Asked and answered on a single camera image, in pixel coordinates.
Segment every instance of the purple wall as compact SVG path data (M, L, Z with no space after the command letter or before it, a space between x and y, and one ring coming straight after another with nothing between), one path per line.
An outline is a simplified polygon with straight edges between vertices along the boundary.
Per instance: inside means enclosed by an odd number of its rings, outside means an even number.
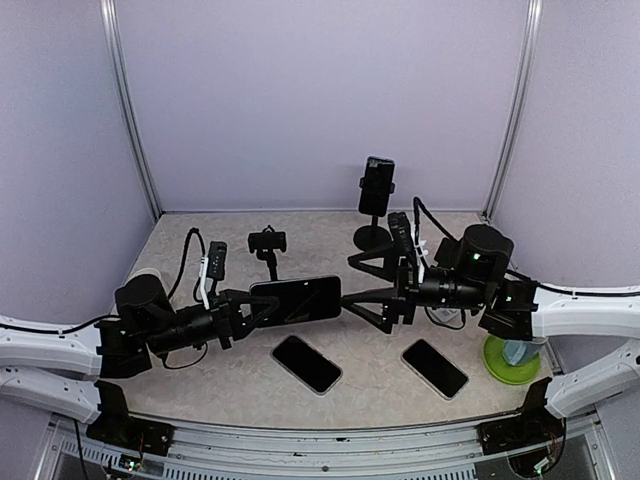
M355 209L366 157L392 205L481 210L527 1L120 2L165 210Z
M521 271L565 285L640 283L640 3L545 0L496 224ZM621 340L562 337L569 369ZM621 479L640 468L640 392L598 411Z
M0 312L105 313L152 228L97 1L0 15ZM48 414L0 402L0 476L27 478Z

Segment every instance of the green plate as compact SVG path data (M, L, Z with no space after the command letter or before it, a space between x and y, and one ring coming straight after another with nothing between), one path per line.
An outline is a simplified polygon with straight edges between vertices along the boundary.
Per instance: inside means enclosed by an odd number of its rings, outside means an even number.
M482 359L489 373L507 385L525 385L533 381L540 371L540 355L536 354L526 364L513 367L502 356L504 340L489 335L484 341Z

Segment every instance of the phone screen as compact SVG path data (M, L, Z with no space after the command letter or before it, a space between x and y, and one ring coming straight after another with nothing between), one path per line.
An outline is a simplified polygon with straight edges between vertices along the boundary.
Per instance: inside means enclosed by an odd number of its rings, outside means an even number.
M278 309L259 328L335 318L342 311L340 278L336 276L256 283L251 286L249 294L276 297L280 302ZM253 315L264 308L252 307Z
M338 381L342 370L295 336L288 337L271 352L284 368L318 394Z
M402 359L449 400L469 381L463 372L424 340L411 345L402 354Z
M393 160L374 157L367 160L358 204L360 213L376 217L384 217L387 214L394 168Z

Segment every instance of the beige floor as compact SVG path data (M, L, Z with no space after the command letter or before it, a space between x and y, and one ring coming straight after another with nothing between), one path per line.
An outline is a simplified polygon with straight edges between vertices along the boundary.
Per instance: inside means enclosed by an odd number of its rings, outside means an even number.
M478 221L473 214L438 217L456 236ZM337 274L343 293L388 286L347 265L347 256L357 253L353 232L365 222L365 217L351 212L165 215L134 271L154 267L171 284L184 236L190 227L198 227L207 244L212 240L228 244L227 280L219 290L247 290L269 278L266 264L249 254L247 236L271 224L287 233L288 250L278 255L281 278ZM435 250L441 235L426 219L423 223L422 236ZM191 303L199 263L196 243L174 298L176 307ZM325 396L312 393L271 358L271 350L292 334L342 368L342 378ZM510 411L522 404L527 387L503 385L486 371L481 356L485 335L477 319L454 332L430 324L421 310L414 325L399 325L392 335L384 335L343 311L333 320L257 330L226 351L214 340L200 364L181 371L164 370L154 358L155 368L118 383L134 412L206 423L335 429L448 422ZM401 353L419 338L469 376L469 383L453 400L442 399L401 362ZM199 354L191 349L175 352L169 362L187 363ZM540 377L549 374L544 360Z

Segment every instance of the smartphone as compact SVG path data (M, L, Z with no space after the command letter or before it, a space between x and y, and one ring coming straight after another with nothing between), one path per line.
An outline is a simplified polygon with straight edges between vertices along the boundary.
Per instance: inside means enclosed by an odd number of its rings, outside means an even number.
M269 315L258 328L291 325L335 318L342 307L342 286L335 275L304 278L302 280L276 280L256 283L249 289L250 295L276 297L280 306ZM265 307L252 306L252 314L259 314Z
M402 361L446 400L455 397L469 381L469 377L424 340L406 349Z
M327 393L342 376L335 363L293 335L274 348L271 356L318 395Z
M364 215L384 217L387 214L389 196L393 193L393 160L369 157L360 182L362 192L358 211Z

